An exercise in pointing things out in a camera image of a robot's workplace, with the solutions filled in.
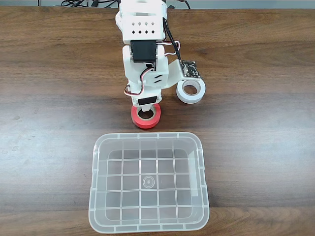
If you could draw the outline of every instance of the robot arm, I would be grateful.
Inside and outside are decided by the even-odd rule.
[[[125,43],[123,61],[128,79],[125,94],[132,98],[138,111],[149,111],[162,100],[161,90],[179,81],[195,81],[194,84],[190,82],[193,86],[202,81],[195,63],[181,60],[181,45],[170,33],[166,10],[163,0],[122,0],[116,15],[116,24]],[[166,34],[170,41],[165,41]],[[175,52],[166,53],[164,45],[173,45]],[[168,55],[177,55],[178,59],[169,65]],[[177,95],[179,93],[185,95],[184,86],[177,89]]]

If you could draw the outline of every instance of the wooden table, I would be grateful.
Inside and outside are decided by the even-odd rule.
[[[130,118],[115,9],[0,8],[0,235],[94,236],[95,141]],[[207,86],[149,132],[204,147],[211,216],[181,236],[315,235],[315,11],[170,10]]]

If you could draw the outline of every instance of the white robotic arm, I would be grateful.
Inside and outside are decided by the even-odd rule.
[[[132,120],[140,128],[152,128],[158,123],[159,117],[158,120],[154,117],[142,119],[138,112],[151,109],[154,116],[160,116],[158,103],[162,100],[162,89],[180,81],[177,95],[190,104],[198,102],[205,92],[195,62],[180,58],[180,42],[171,36],[166,10],[166,3],[162,0],[122,0],[116,15],[116,24],[126,44],[123,48],[128,79],[125,94],[132,98]],[[166,34],[170,42],[165,41]],[[173,45],[175,53],[165,53],[164,45]],[[168,55],[177,55],[178,59],[169,65]],[[196,87],[198,93],[187,94],[184,91],[186,85]]]

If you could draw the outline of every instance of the clear plastic container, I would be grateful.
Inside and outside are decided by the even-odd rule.
[[[94,147],[89,221],[100,233],[190,231],[210,209],[192,133],[106,134]]]

